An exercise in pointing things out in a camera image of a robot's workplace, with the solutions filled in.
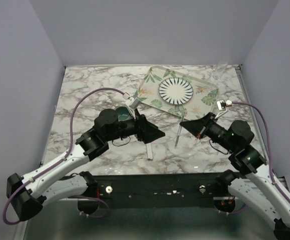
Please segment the white pen pink tip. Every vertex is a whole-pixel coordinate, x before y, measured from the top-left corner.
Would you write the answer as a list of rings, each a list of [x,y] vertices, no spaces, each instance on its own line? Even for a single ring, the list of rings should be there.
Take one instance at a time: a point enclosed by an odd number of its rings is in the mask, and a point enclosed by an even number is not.
[[[149,159],[150,161],[153,160],[152,146],[151,146],[150,143],[148,144],[148,159]]]

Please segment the white pen green tip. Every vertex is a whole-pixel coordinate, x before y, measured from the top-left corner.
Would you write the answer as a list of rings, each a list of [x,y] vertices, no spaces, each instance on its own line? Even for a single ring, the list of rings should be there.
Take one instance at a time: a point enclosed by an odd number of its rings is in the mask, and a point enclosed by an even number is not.
[[[146,144],[147,160],[151,160],[151,144]]]

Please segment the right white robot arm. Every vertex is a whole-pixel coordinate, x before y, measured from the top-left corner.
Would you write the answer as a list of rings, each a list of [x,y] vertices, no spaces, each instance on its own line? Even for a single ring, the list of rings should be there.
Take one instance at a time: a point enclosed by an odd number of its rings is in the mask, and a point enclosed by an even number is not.
[[[254,138],[249,124],[235,120],[229,129],[217,123],[215,114],[180,123],[196,138],[210,138],[229,151],[229,161],[239,171],[223,172],[215,183],[215,191],[239,198],[273,229],[278,240],[290,240],[290,193],[276,177],[271,177],[269,164],[250,144]]]

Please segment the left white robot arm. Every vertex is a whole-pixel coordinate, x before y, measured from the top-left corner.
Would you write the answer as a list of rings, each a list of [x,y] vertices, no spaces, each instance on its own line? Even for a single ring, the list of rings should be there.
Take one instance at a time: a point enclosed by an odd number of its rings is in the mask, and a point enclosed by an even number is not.
[[[119,121],[116,110],[107,108],[101,111],[94,120],[94,126],[71,143],[66,152],[30,173],[14,173],[7,178],[8,201],[3,211],[4,222],[11,224],[7,220],[9,205],[13,207],[19,221],[25,222],[50,202],[77,195],[91,197],[96,186],[83,175],[73,180],[62,180],[62,177],[102,155],[109,149],[109,142],[130,136],[150,144],[164,137],[165,133],[143,114],[138,113],[131,119]]]

